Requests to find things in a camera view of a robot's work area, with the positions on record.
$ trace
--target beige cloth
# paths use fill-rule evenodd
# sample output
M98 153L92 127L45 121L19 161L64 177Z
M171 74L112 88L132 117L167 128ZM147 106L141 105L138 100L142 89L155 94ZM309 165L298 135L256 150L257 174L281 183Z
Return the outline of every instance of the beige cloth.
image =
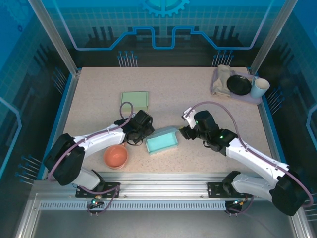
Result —
M227 80L230 77L230 66L221 64L218 66L217 72L218 79L212 85L212 94L230 97L230 91L227 87Z

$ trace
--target glass panel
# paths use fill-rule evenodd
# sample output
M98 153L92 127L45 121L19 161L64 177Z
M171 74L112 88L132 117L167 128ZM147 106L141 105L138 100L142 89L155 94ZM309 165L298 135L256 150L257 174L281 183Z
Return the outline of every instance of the glass panel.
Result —
M250 66L284 0L43 3L80 67Z
M270 80L268 105L287 163L302 166L317 188L317 2L298 1L259 75Z
M13 237L69 72L28 2L1 3L0 230Z

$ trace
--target terracotta bowl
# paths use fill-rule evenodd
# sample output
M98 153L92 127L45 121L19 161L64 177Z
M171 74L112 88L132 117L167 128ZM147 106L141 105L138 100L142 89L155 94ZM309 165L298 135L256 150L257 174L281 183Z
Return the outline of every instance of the terracotta bowl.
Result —
M104 153L105 164L113 169L122 169L128 161L128 151L123 145L112 145Z

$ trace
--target gray tray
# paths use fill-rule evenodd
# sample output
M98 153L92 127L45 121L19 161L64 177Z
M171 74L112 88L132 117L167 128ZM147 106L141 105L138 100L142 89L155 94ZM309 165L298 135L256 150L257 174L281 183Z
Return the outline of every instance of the gray tray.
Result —
M233 76L233 75L241 75L241 76L246 77L248 80L252 80L252 78L254 77L253 75L249 75L249 74L246 74L246 73L239 73L239 72L235 72L234 70L231 70L230 71L230 76ZM212 80L211 80L211 86L210 86L210 93L211 94L212 94L213 83L217 79L218 79L218 70L216 69L214 71L214 73L213 73ZM253 98L250 97L249 93L247 95L239 96L239 95L236 95L236 94L230 92L230 98L236 99L236 100L239 100L239 101L243 101L243 102L247 102L247 103L252 103L252 104L260 104L262 102L262 97L257 98L257 99L253 99Z

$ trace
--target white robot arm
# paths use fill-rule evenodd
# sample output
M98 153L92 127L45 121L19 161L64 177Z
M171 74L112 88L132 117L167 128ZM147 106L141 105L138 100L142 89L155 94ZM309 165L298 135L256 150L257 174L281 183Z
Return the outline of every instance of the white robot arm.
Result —
M236 194L246 193L262 197L290 216L293 216L305 202L305 191L277 167L303 181L305 177L299 168L290 169L288 164L276 161L252 148L234 132L220 129L208 111L196 112L188 108L182 117L188 126L180 128L179 131L186 139L200 138L205 147L239 161L261 176L256 178L238 171L231 172L222 182L227 195L234 197Z
M124 125L125 121L126 119L117 120L109 127L88 135L76 137L71 137L69 134L61 135L44 158L44 165L51 171L62 154L76 143L82 141L58 164L53 175L60 185L74 183L92 192L104 191L105 182L101 176L93 170L89 171L83 168L83 160L111 145L121 144L126 141L133 141L136 144L154 132L152 127L153 119L143 110L138 111Z

